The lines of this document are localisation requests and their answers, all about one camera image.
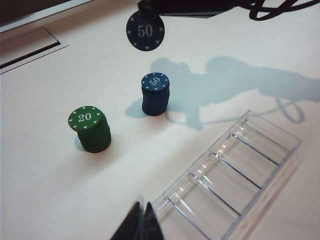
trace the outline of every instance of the dark background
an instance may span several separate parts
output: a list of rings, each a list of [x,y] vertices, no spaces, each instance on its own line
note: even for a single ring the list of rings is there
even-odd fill
[[[71,0],[0,0],[0,26]]]

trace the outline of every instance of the black cord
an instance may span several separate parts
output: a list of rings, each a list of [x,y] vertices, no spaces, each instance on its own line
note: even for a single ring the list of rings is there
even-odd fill
[[[301,3],[299,5],[293,6],[298,0],[286,0],[279,7],[264,7],[263,4],[266,0],[248,0],[247,3],[238,4],[240,7],[244,9],[250,10],[249,17],[252,20],[263,21],[272,19],[282,13],[285,12],[293,12],[296,10],[304,9],[311,7],[315,4],[320,3],[320,0],[311,0],[305,3]],[[268,13],[262,17],[258,17],[259,12]]]

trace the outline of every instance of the green poker chip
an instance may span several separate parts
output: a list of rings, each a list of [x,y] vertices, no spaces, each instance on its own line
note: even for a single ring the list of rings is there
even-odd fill
[[[72,130],[77,132],[80,143],[87,152],[101,152],[111,143],[107,118],[95,106],[77,108],[70,114],[68,124]]]

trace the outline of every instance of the dangling blue chip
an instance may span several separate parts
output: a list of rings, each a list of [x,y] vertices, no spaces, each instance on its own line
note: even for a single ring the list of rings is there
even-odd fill
[[[136,11],[126,23],[126,35],[136,49],[152,51],[162,43],[165,25],[157,15],[142,17],[141,13]]]
[[[149,116],[163,114],[169,102],[169,79],[160,72],[152,72],[141,80],[142,110]]]

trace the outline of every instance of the clear plastic chip tray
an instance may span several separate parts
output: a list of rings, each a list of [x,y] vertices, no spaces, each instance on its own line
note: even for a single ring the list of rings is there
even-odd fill
[[[300,143],[248,111],[153,203],[165,239],[229,239]]]

